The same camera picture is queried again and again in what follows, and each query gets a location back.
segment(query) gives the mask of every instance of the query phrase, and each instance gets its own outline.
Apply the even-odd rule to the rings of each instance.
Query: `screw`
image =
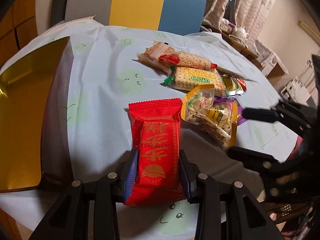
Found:
[[[200,173],[200,174],[198,175],[198,177],[199,177],[199,179],[207,179],[208,175],[205,174],[205,173]]]
[[[270,169],[271,166],[272,166],[272,164],[271,164],[270,162],[264,161],[264,162],[262,163],[262,166],[265,167],[266,169]]]
[[[279,195],[279,190],[277,190],[275,187],[271,188],[269,192],[270,192],[270,195],[273,197],[276,197]]]
[[[235,184],[235,186],[236,186],[237,188],[242,188],[242,187],[243,187],[243,184],[242,184],[241,181],[236,181],[234,184]]]
[[[118,176],[118,174],[116,174],[115,172],[110,172],[110,173],[108,174],[108,178],[109,178],[109,179],[115,179],[117,176]]]
[[[80,186],[80,184],[81,184],[81,181],[79,181],[79,180],[74,180],[72,183],[71,183],[71,185],[73,186],[73,187],[78,187],[78,186]]]

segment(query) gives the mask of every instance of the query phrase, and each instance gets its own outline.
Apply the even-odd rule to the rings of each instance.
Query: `yellow stripe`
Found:
[[[164,0],[112,0],[109,25],[158,30]]]

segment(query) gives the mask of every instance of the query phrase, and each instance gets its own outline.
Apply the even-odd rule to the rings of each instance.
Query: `candy wrapper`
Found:
[[[223,75],[222,80],[226,86],[226,94],[228,97],[241,95],[247,91],[245,81],[242,79]]]
[[[174,52],[174,49],[170,47],[168,44],[154,41],[153,46],[148,48],[144,53],[138,54],[138,60],[146,64],[152,68],[159,69],[167,74],[171,74],[172,70],[170,68],[171,64],[164,61],[159,60],[159,57],[163,54]]]
[[[137,177],[125,205],[155,205],[184,199],[179,180],[181,99],[129,104]]]
[[[243,107],[240,105],[240,103],[238,102],[238,100],[236,98],[219,98],[219,97],[215,97],[214,98],[214,103],[218,104],[218,103],[223,103],[223,102],[235,102],[238,106],[238,126],[243,124],[244,122],[247,121],[247,119],[244,119],[242,116],[242,112],[243,112]]]
[[[237,104],[214,103],[214,85],[200,85],[182,101],[181,118],[209,133],[226,149],[236,143]]]
[[[196,68],[177,67],[173,75],[165,79],[164,83],[172,85],[175,89],[186,91],[191,91],[199,85],[212,84],[217,96],[222,96],[226,89],[218,73]]]
[[[165,55],[161,55],[159,59],[171,63],[177,67],[191,67],[204,70],[217,68],[217,64],[211,63],[204,57],[200,57],[184,51],[174,51]]]

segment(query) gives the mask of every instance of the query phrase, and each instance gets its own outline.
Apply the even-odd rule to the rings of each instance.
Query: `blue stripe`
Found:
[[[164,0],[158,30],[179,35],[200,31],[206,0]]]

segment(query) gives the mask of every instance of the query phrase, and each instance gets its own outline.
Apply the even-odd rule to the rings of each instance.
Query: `purple candy wrapper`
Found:
[[[218,103],[223,103],[223,102],[235,102],[238,106],[238,115],[240,115],[240,119],[238,119],[238,125],[243,124],[244,122],[247,121],[247,119],[244,119],[242,117],[242,111],[243,108],[242,106],[239,104],[238,100],[236,98],[220,98],[220,97],[214,97],[214,102],[213,105],[218,104]]]

